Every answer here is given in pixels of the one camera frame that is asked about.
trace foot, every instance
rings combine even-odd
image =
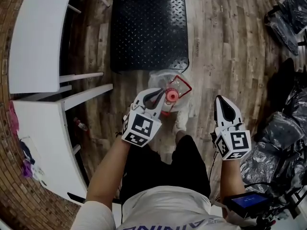
[[[187,122],[189,119],[189,111],[182,110],[177,114],[177,118],[173,127],[173,134],[176,135],[178,131],[186,131],[187,130]]]

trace wooden floor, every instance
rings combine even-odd
[[[268,35],[263,17],[275,0],[186,0],[189,61],[185,72],[193,87],[191,96],[195,117],[188,122],[209,174],[214,149],[210,133],[214,130],[213,101],[221,94],[241,109],[252,134],[263,116],[266,84],[287,58],[284,50]],[[109,68],[109,32],[112,6],[98,0],[82,0],[82,13],[73,21],[70,67],[73,72],[103,71],[103,78],[75,81],[74,91],[113,83],[111,94],[92,99],[80,110],[90,136],[83,137],[82,158],[91,178],[95,168],[120,131],[121,119],[137,93],[147,88],[148,72],[131,71],[122,75]],[[305,62],[305,50],[295,58],[297,68]],[[171,133],[175,117],[162,117],[163,126],[151,146],[163,161],[171,162],[175,148]],[[221,159],[218,156],[211,177],[212,195],[219,194]]]

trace monitor screen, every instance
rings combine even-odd
[[[246,208],[265,201],[267,198],[258,194],[251,194],[243,197],[233,198],[232,200],[241,207]]]

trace black anti-fatigue mat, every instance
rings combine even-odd
[[[189,66],[185,0],[113,0],[111,69]]]

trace person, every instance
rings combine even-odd
[[[179,112],[173,132],[172,163],[161,161],[149,146],[131,145],[118,135],[97,167],[72,230],[114,230],[112,201],[119,197],[122,224],[118,230],[236,230],[242,219],[223,210],[210,215],[211,193],[206,166],[191,136],[186,134],[187,112]],[[221,202],[245,193],[239,160],[222,162]]]

